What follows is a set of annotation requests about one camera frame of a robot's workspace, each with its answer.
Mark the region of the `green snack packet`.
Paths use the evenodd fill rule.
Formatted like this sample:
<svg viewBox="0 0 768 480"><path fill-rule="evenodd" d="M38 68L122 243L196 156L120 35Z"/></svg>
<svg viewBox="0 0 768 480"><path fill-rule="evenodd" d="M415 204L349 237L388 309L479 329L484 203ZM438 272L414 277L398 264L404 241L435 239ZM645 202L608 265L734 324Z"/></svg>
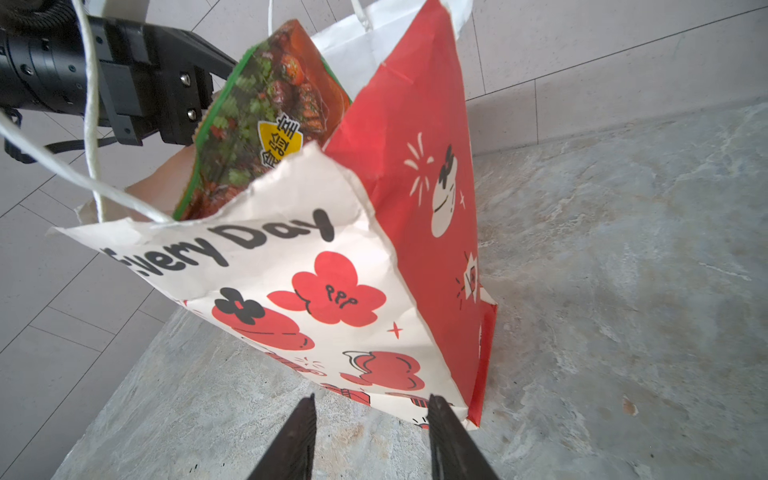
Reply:
<svg viewBox="0 0 768 480"><path fill-rule="evenodd" d="M325 144L350 105L302 25L285 22L244 54L199 124L174 219L211 216L305 144Z"/></svg>

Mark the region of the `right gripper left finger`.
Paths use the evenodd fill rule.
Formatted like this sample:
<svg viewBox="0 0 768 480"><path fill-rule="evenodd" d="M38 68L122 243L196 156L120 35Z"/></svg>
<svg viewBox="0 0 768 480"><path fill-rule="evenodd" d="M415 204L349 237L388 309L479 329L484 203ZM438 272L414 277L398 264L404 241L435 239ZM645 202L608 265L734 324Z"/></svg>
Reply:
<svg viewBox="0 0 768 480"><path fill-rule="evenodd" d="M313 473L317 416L315 397L302 398L248 480L310 480Z"/></svg>

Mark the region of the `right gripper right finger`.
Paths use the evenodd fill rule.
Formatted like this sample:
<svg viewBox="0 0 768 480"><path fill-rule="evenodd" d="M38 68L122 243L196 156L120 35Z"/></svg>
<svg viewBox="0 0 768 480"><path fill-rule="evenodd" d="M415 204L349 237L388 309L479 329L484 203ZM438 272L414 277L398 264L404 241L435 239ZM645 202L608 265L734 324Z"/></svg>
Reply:
<svg viewBox="0 0 768 480"><path fill-rule="evenodd" d="M442 396L430 396L427 420L433 479L498 480L498 476Z"/></svg>

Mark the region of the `red white paper gift bag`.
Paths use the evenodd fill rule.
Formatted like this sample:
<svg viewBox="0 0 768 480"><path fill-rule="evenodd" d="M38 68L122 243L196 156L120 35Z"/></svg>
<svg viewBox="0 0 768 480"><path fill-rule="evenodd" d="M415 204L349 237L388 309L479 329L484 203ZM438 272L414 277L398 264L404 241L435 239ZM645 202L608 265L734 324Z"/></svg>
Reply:
<svg viewBox="0 0 768 480"><path fill-rule="evenodd" d="M215 215L67 230L308 380L419 427L480 425L496 303L482 287L451 10L425 2L324 146Z"/></svg>

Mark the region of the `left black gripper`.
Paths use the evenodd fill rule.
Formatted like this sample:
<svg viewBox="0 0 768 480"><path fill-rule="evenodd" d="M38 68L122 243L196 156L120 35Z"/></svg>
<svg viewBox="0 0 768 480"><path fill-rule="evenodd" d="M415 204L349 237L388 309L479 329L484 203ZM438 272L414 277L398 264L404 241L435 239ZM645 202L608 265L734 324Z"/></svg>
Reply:
<svg viewBox="0 0 768 480"><path fill-rule="evenodd" d="M213 77L235 61L199 35L127 19L89 16L100 96L99 141L142 145L159 135L189 145L212 103ZM71 1L1 4L1 112L15 124L25 110L83 117L86 56Z"/></svg>

